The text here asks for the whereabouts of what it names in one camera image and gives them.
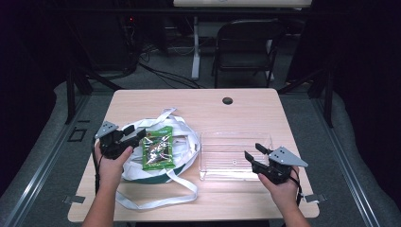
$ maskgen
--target transparent plastic tray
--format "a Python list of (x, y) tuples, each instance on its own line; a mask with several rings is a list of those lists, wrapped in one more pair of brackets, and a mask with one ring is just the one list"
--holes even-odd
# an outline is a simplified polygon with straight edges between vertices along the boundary
[(268, 157), (257, 150), (259, 143), (273, 149), (268, 133), (214, 132), (200, 135), (200, 179), (202, 181), (255, 181), (251, 163), (245, 159), (248, 151), (262, 164)]

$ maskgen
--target chair backrest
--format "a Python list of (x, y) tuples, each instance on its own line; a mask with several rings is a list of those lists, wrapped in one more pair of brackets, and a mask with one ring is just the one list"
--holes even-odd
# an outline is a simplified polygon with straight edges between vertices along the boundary
[(267, 40), (276, 45), (286, 34), (286, 27), (277, 20), (236, 20), (218, 31), (219, 51), (266, 51)]

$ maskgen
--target chair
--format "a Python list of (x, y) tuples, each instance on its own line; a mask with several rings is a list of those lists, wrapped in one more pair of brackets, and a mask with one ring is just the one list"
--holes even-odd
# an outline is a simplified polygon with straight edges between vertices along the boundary
[(277, 20), (236, 20), (218, 31), (212, 76), (218, 88), (218, 71), (269, 71), (266, 87), (277, 54), (277, 45), (286, 34), (286, 27)]

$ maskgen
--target table top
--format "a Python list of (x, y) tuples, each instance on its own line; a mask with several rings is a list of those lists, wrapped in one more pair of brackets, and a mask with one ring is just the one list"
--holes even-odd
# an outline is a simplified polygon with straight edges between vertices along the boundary
[[(222, 102), (230, 97), (233, 103)], [(175, 115), (183, 117), (196, 132), (269, 133), (275, 148), (285, 146), (299, 156), (286, 115), (277, 92), (273, 89), (180, 89), (180, 90), (120, 90), (115, 92), (105, 120), (125, 126), (143, 118), (156, 118), (165, 108), (175, 107)], [(312, 189), (305, 170), (300, 168), (301, 186), (305, 194)], [(182, 178), (199, 188), (198, 198), (188, 203), (169, 205), (151, 210), (128, 210), (118, 202), (115, 221), (190, 221), (246, 220), (281, 218), (270, 192), (259, 181), (201, 181), (199, 157)], [(92, 157), (83, 173), (77, 196), (83, 204), (73, 203), (68, 218), (84, 220), (95, 197), (95, 168)], [(118, 190), (143, 204), (190, 194), (177, 183), (139, 184), (122, 181)], [(315, 203), (301, 202), (307, 218), (319, 215)]]
[(309, 8), (312, 0), (174, 0), (175, 7)]

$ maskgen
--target black hole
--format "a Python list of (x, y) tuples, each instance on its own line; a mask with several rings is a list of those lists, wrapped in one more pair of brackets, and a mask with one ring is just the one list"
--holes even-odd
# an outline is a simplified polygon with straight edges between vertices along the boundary
[(223, 103), (226, 105), (231, 105), (233, 103), (233, 99), (230, 97), (223, 98)]

